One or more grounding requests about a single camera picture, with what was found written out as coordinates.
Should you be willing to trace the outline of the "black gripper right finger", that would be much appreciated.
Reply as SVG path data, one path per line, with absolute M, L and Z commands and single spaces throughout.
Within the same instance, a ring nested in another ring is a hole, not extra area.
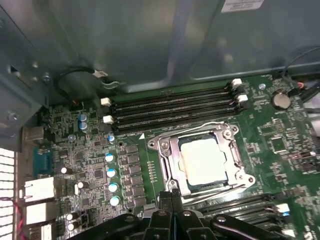
M 289 237 L 219 214 L 205 220 L 193 210 L 184 209 L 181 193 L 172 190 L 172 208 L 177 230 L 183 240 L 288 240 Z

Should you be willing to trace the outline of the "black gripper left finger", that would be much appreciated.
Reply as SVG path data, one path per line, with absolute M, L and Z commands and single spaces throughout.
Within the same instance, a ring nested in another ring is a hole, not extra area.
M 159 208 L 143 218 L 129 213 L 72 236 L 71 240 L 169 240 L 173 221 L 172 193 L 159 193 Z

